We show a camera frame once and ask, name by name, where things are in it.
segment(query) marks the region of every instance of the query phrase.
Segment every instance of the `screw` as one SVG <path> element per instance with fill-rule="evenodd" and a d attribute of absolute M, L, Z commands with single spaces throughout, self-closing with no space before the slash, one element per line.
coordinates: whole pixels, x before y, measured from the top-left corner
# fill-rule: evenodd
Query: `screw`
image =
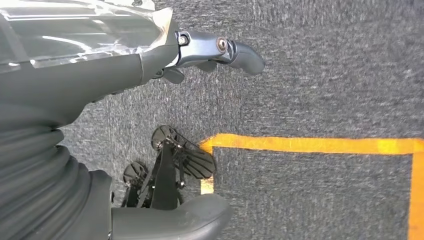
<path fill-rule="evenodd" d="M 163 146 L 163 144 L 162 144 L 162 142 L 161 142 L 161 141 L 160 141 L 160 142 L 158 142 L 158 143 L 156 143 L 156 148 L 161 149 L 161 148 L 162 148 L 162 146 Z"/>
<path fill-rule="evenodd" d="M 184 46 L 184 45 L 187 45 L 188 43 L 189 43 L 189 39 L 186 36 L 181 35 L 178 37 L 178 45 Z"/>
<path fill-rule="evenodd" d="M 225 53 L 227 50 L 227 40 L 223 37 L 218 37 L 216 40 L 216 46 L 221 53 Z"/>

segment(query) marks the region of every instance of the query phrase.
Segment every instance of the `gray carpet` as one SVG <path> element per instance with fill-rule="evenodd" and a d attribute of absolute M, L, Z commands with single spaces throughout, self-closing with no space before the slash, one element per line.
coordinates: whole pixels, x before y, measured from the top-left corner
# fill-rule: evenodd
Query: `gray carpet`
<path fill-rule="evenodd" d="M 250 44 L 256 77 L 219 67 L 90 104 L 63 144 L 116 179 L 153 164 L 152 131 L 193 141 L 216 133 L 283 137 L 424 137 L 424 2 L 418 0 L 166 0 L 182 29 Z M 407 239 L 410 156 L 215 151 L 215 191 L 235 216 L 222 240 Z M 191 180 L 186 196 L 199 194 Z"/>

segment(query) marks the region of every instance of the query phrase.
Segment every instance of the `yellow tape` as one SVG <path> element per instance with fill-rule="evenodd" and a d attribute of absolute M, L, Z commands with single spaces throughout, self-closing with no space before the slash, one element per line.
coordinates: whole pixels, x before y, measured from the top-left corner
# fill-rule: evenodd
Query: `yellow tape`
<path fill-rule="evenodd" d="M 412 154 L 412 177 L 409 204 L 409 240 L 424 239 L 424 140 L 419 138 L 298 138 L 242 136 L 219 133 L 200 144 L 213 154 L 214 147 L 268 150 L 292 153 L 326 154 Z M 214 179 L 201 182 L 201 193 L 214 192 Z"/>

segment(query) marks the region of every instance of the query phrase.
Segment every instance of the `plastic cover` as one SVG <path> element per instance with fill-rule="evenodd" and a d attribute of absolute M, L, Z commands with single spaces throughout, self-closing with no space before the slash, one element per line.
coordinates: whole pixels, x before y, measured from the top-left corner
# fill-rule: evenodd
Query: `plastic cover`
<path fill-rule="evenodd" d="M 2 0 L 0 73 L 149 51 L 166 43 L 172 14 L 99 0 Z"/>

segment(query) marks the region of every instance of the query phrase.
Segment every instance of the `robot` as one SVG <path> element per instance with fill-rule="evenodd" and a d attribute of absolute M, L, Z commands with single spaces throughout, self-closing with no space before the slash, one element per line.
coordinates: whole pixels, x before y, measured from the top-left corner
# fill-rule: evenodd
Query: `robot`
<path fill-rule="evenodd" d="M 171 127 L 153 135 L 153 170 L 134 163 L 125 173 L 122 207 L 112 207 L 107 173 L 88 171 L 58 145 L 59 128 L 107 95 L 152 79 L 181 83 L 179 69 L 191 66 L 251 75 L 265 68 L 251 47 L 181 30 L 172 13 L 100 0 L 1 1 L 1 239 L 214 240 L 230 221 L 216 194 L 179 197 L 184 173 L 208 178 L 215 163 Z"/>

